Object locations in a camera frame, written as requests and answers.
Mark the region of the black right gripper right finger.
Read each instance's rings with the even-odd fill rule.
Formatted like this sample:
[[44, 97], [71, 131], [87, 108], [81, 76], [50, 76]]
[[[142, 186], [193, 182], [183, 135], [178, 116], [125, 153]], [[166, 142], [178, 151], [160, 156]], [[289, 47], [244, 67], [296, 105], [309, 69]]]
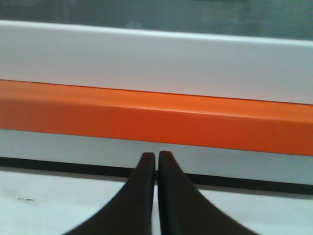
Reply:
[[163, 235], [252, 233], [209, 202], [181, 170], [169, 151], [161, 151], [159, 154], [158, 207]]

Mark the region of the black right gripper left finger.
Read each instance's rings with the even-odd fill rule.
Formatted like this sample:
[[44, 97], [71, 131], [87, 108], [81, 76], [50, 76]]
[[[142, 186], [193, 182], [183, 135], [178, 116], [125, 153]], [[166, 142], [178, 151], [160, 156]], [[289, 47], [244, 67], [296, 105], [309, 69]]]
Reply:
[[151, 235], [155, 155], [143, 153], [120, 191], [68, 235]]

